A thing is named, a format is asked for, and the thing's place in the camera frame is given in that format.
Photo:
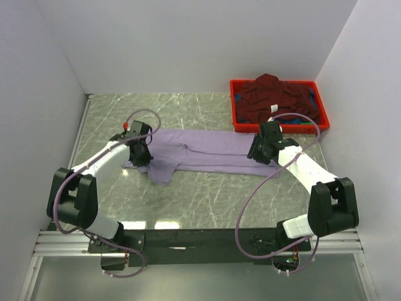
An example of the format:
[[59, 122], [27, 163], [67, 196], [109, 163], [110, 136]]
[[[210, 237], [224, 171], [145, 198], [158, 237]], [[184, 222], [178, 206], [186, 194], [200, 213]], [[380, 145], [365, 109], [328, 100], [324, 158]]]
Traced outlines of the lavender t shirt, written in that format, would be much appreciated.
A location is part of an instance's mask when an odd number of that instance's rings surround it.
[[247, 158], [253, 139], [253, 134], [230, 131], [160, 129], [148, 147], [150, 163], [137, 167], [128, 161], [124, 168], [146, 173], [157, 184], [169, 184], [175, 171], [268, 177], [278, 166]]

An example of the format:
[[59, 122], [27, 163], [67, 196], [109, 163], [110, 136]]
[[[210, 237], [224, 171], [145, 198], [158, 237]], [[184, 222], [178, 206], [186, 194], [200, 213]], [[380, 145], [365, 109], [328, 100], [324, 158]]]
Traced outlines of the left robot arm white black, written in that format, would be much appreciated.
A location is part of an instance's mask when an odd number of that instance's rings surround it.
[[117, 140], [72, 169], [59, 168], [51, 185], [46, 214], [57, 224], [66, 223], [103, 238], [112, 252], [125, 244], [123, 225], [98, 209], [98, 187], [112, 171], [125, 164], [146, 166], [152, 160], [145, 138], [125, 144]]

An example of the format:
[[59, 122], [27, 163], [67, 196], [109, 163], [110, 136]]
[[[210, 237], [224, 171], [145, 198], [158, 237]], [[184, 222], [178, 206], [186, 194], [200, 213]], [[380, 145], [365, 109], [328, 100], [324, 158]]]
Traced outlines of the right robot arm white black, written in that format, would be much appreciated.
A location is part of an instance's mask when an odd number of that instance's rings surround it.
[[302, 236], [319, 238], [356, 228], [359, 225], [355, 186], [347, 177], [339, 178], [316, 163], [294, 139], [281, 134], [254, 136], [248, 158], [258, 163], [285, 167], [310, 195], [308, 212], [281, 223], [275, 243], [289, 250]]

